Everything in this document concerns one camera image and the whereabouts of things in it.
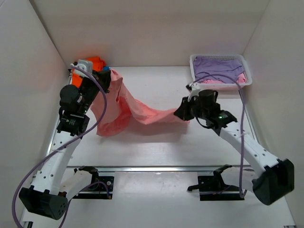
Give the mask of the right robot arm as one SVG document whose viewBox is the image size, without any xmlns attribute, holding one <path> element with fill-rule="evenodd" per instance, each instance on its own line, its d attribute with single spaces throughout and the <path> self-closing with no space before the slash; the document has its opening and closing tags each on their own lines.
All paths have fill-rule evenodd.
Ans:
<svg viewBox="0 0 304 228">
<path fill-rule="evenodd" d="M 192 90 L 182 99 L 174 115 L 183 121 L 205 120 L 205 129 L 213 130 L 241 155 L 240 166 L 224 165 L 213 172 L 213 185 L 219 191 L 237 187 L 240 197 L 246 191 L 271 205 L 295 188 L 295 168 L 289 159 L 281 160 L 243 129 L 243 123 L 217 103 L 215 90 Z"/>
</svg>

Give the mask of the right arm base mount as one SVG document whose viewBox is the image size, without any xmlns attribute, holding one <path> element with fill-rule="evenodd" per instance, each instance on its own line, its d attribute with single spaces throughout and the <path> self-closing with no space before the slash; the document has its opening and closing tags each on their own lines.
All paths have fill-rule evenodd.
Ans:
<svg viewBox="0 0 304 228">
<path fill-rule="evenodd" d="M 241 201 L 239 187 L 224 183 L 221 175 L 232 165 L 223 165 L 212 172 L 212 175 L 199 175 L 198 184 L 187 188 L 188 192 L 199 191 L 200 201 Z"/>
</svg>

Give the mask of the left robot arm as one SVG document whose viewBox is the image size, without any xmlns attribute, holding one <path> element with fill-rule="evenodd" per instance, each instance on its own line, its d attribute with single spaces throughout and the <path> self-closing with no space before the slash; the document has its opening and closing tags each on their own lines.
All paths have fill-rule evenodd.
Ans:
<svg viewBox="0 0 304 228">
<path fill-rule="evenodd" d="M 111 71 L 93 73 L 81 70 L 84 76 L 80 86 L 68 84 L 59 94 L 59 123 L 55 144 L 43 161 L 30 187 L 18 190 L 19 199 L 28 212 L 59 220 L 67 210 L 69 201 L 84 187 L 94 189 L 99 177 L 94 167 L 76 171 L 71 181 L 62 183 L 65 169 L 82 138 L 90 132 L 87 111 L 98 94 L 106 98 L 111 83 Z"/>
</svg>

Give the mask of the salmon pink t-shirt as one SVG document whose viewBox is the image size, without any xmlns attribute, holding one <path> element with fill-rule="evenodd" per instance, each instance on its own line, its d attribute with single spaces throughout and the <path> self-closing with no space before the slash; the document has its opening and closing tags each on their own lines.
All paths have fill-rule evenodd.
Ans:
<svg viewBox="0 0 304 228">
<path fill-rule="evenodd" d="M 119 134 L 132 118 L 143 125 L 188 123 L 173 115 L 176 109 L 157 110 L 135 99 L 124 85 L 123 77 L 113 69 L 108 90 L 106 112 L 96 127 L 98 136 L 111 137 Z"/>
</svg>

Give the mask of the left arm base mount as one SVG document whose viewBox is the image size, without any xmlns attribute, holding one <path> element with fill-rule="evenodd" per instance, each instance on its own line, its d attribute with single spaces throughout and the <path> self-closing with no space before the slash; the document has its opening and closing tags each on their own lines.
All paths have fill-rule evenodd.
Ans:
<svg viewBox="0 0 304 228">
<path fill-rule="evenodd" d="M 95 199 L 95 200 L 111 200 L 114 188 L 114 175 L 102 174 L 97 168 L 93 166 L 82 166 L 74 169 L 74 174 L 78 171 L 86 171 L 92 174 L 91 184 L 94 185 L 86 187 L 82 192 L 75 195 L 74 199 Z"/>
</svg>

